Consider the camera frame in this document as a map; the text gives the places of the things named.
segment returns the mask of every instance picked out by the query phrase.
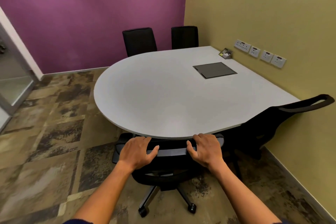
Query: office chair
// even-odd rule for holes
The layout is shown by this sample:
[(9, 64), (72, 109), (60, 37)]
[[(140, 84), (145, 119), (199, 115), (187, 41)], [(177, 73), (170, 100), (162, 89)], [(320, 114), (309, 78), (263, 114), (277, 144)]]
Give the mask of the office chair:
[(156, 42), (151, 28), (136, 28), (123, 31), (127, 56), (156, 52)]
[(331, 96), (321, 94), (287, 105), (272, 106), (238, 127), (219, 132), (225, 138), (225, 150), (230, 153), (237, 177), (242, 179), (235, 149), (260, 160), (261, 147), (274, 137), (281, 123), (297, 113), (317, 110), (334, 103), (334, 101)]
[(173, 50), (198, 47), (197, 27), (183, 26), (171, 28), (171, 47)]
[[(115, 143), (115, 151), (112, 156), (112, 162), (117, 163), (119, 155), (124, 145), (135, 135), (132, 133), (123, 133)], [(224, 145), (224, 138), (221, 134), (215, 135), (221, 147)], [(196, 142), (189, 139), (194, 150)], [(153, 161), (139, 170), (132, 173), (134, 180), (140, 184), (149, 185), (150, 189), (139, 206), (139, 213), (144, 218), (148, 213), (148, 206), (159, 190), (174, 190), (180, 193), (188, 205), (188, 211), (196, 212), (196, 205), (193, 204), (187, 194), (180, 187), (180, 183), (190, 180), (204, 170), (204, 168), (193, 161), (187, 153), (187, 140), (160, 140), (152, 139), (147, 147), (149, 154), (156, 145), (160, 146), (157, 156)]]

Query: yellow wall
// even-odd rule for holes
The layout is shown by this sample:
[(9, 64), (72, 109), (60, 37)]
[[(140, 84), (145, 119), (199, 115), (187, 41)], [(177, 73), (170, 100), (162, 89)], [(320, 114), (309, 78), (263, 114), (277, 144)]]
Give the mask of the yellow wall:
[[(236, 39), (287, 59), (283, 69), (234, 49), (234, 59), (299, 99), (336, 97), (336, 0), (187, 0), (185, 25), (200, 46), (233, 48)], [(336, 217), (336, 103), (294, 116), (267, 144)]]

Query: chair wheel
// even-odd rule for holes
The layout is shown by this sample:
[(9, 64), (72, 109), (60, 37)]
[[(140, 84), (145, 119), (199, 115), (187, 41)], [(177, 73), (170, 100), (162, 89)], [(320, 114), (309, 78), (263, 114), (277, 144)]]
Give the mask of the chair wheel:
[(139, 214), (142, 218), (145, 218), (147, 214), (149, 213), (149, 209), (146, 209), (145, 207), (139, 208)]
[(195, 214), (196, 208), (197, 206), (195, 204), (191, 204), (190, 206), (188, 206), (188, 211), (191, 212), (192, 214)]

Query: patterned carpet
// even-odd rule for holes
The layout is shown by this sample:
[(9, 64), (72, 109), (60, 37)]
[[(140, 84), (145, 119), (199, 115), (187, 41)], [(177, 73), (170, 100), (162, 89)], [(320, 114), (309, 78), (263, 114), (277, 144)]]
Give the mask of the patterned carpet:
[[(72, 217), (112, 171), (115, 142), (124, 131), (104, 118), (93, 89), (104, 69), (46, 76), (0, 134), (0, 224), (59, 224)], [(328, 223), (281, 169), (263, 155), (240, 155), (244, 183), (293, 224)], [(148, 186), (128, 179), (110, 223), (239, 223), (209, 173), (183, 188), (197, 205), (192, 215), (177, 191), (159, 192), (142, 219)]]

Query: electrical outlet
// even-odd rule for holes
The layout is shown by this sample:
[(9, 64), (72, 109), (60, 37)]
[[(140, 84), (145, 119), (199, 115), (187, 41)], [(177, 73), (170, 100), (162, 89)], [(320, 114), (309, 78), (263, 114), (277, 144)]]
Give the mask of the electrical outlet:
[(266, 61), (268, 63), (271, 62), (272, 58), (273, 58), (273, 54), (267, 51), (263, 51), (260, 57), (261, 60)]
[(279, 57), (274, 55), (272, 60), (271, 60), (271, 64), (275, 65), (278, 68), (282, 68), (284, 66), (284, 63), (286, 62), (286, 59), (283, 57)]
[(237, 40), (234, 46), (236, 48), (242, 50), (243, 52), (247, 52), (247, 53), (249, 52), (249, 50), (251, 48), (250, 44), (244, 43), (241, 40)]
[(260, 49), (252, 46), (252, 48), (250, 49), (249, 54), (252, 55), (253, 57), (257, 58), (259, 56), (259, 52), (260, 52)]

